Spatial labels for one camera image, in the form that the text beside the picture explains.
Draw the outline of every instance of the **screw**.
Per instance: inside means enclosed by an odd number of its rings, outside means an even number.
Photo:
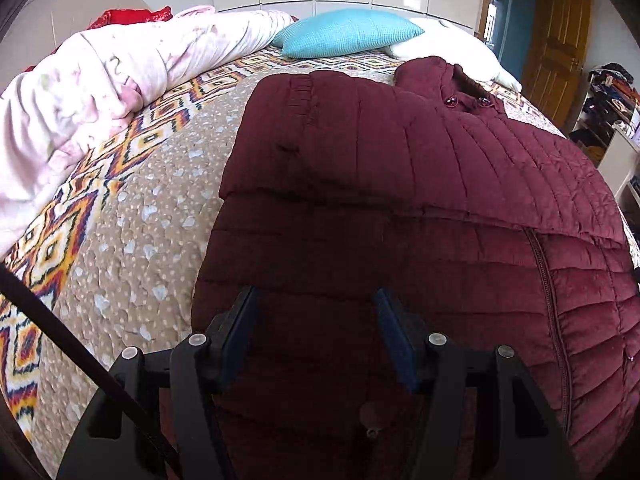
[[[505,359],[511,359],[514,355],[516,355],[516,352],[510,346],[501,345],[498,346],[498,354],[500,354]]]
[[[429,334],[429,343],[436,346],[442,346],[447,342],[447,336],[444,334],[439,334],[438,332],[434,332],[433,334]]]
[[[136,355],[138,355],[138,349],[135,346],[127,346],[122,351],[121,355],[123,359],[133,359]]]
[[[369,440],[376,440],[378,438],[379,433],[380,433],[380,428],[369,428],[367,430],[367,438]]]
[[[189,338],[189,344],[191,346],[204,345],[204,343],[206,343],[206,341],[207,341],[207,336],[205,336],[204,334],[193,334]]]

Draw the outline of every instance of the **maroon puffer jacket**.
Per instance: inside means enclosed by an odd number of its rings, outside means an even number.
[[[640,380],[614,198],[580,150],[508,119],[460,67],[414,60],[396,83],[274,75],[247,103],[192,309],[204,330],[241,285],[263,291],[242,375],[218,399],[239,478],[400,476],[420,406],[386,353],[380,286],[460,344],[515,347],[592,478]]]

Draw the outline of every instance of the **patterned quilt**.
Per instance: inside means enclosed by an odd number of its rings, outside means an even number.
[[[372,51],[327,59],[290,60],[281,57],[279,49],[269,47],[199,75],[143,109],[126,132],[89,152],[13,247],[5,265],[52,308],[82,241],[100,218],[106,201],[116,196],[153,150],[185,127],[204,103],[229,92],[246,76],[268,68],[392,73],[400,64]],[[486,88],[505,101],[510,117],[560,134],[521,95],[497,84]],[[0,296],[0,389],[29,438],[38,389],[40,341],[40,330]]]

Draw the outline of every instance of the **shelf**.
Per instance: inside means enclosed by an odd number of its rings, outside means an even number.
[[[617,107],[615,104],[613,104],[613,102],[612,102],[612,98],[611,98],[608,94],[605,94],[604,92],[600,92],[600,91],[594,90],[594,89],[593,89],[593,86],[591,86],[591,85],[590,85],[590,91],[591,91],[591,93],[592,93],[592,94],[600,94],[600,95],[603,95],[603,96],[604,96],[604,98],[605,98],[605,99],[609,102],[609,104],[611,105],[612,110],[613,110],[615,113],[617,113],[617,114],[618,114],[618,116],[620,117],[620,119],[621,119],[622,121],[624,121],[626,124],[631,124],[631,119],[629,119],[625,114],[623,114],[623,113],[622,113],[622,111],[620,111],[620,110],[618,109],[618,107]]]
[[[636,191],[636,188],[632,186],[631,182],[626,184],[626,188],[629,190],[629,192],[631,193],[632,197],[634,198],[634,200],[638,204],[638,207],[640,207],[640,195],[638,195],[638,192]]]
[[[577,123],[575,123],[575,129],[587,130],[593,140],[595,140],[601,147],[603,147],[605,150],[609,147],[609,144],[589,127],[589,124],[586,122],[586,120],[578,119]]]

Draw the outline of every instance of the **pink blanket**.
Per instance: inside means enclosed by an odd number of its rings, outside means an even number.
[[[292,18],[276,10],[186,10],[168,22],[78,32],[0,96],[0,256],[87,152],[198,74],[264,48]]]

